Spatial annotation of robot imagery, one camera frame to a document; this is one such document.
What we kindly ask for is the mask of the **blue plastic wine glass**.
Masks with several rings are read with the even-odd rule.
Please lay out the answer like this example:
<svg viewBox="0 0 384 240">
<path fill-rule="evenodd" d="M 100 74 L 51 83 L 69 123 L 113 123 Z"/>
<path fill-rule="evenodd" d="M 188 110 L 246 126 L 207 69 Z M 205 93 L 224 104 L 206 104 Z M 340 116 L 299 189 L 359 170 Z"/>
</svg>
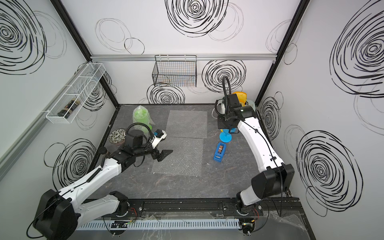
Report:
<svg viewBox="0 0 384 240">
<path fill-rule="evenodd" d="M 232 134 L 236 132 L 236 128 L 232 129 L 223 129 L 224 132 L 220 133 L 220 140 L 223 143 L 229 143 L 232 140 Z"/>
</svg>

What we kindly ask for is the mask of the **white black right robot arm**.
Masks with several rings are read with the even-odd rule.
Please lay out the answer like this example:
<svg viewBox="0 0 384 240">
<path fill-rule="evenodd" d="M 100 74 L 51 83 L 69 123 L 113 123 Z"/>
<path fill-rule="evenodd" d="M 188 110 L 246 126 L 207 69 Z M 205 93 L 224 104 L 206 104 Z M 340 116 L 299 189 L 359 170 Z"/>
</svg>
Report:
<svg viewBox="0 0 384 240">
<path fill-rule="evenodd" d="M 242 106 L 236 94 L 225 94 L 224 111 L 217 112 L 218 128 L 238 129 L 246 139 L 257 162 L 259 174 L 251 180 L 251 186 L 237 193 L 237 211 L 245 215 L 256 203 L 287 191 L 295 170 L 285 164 L 268 140 L 258 113 L 251 106 Z"/>
</svg>

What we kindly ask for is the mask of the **blue tape dispenser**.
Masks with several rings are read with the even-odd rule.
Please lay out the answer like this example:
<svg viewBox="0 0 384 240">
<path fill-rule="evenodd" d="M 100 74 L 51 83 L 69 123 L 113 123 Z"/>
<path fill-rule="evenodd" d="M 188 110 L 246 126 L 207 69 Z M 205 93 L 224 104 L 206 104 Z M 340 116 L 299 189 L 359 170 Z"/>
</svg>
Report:
<svg viewBox="0 0 384 240">
<path fill-rule="evenodd" d="M 221 162 L 223 160 L 225 151 L 226 151 L 226 144 L 222 142 L 218 143 L 216 147 L 216 151 L 213 156 L 214 161 Z"/>
</svg>

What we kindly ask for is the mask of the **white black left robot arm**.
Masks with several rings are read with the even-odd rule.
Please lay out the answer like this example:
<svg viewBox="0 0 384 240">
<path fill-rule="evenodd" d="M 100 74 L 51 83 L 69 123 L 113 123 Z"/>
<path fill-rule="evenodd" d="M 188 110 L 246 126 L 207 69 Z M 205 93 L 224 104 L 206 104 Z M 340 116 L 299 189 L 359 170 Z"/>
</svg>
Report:
<svg viewBox="0 0 384 240">
<path fill-rule="evenodd" d="M 131 211 L 128 198 L 110 192 L 103 198 L 86 203 L 86 199 L 106 182 L 132 166 L 137 157 L 151 155 L 161 162 L 171 150 L 157 148 L 121 148 L 108 155 L 104 163 L 76 182 L 58 190 L 48 190 L 39 202 L 34 220 L 30 223 L 48 240 L 66 240 L 82 225 L 105 215 L 124 217 Z"/>
</svg>

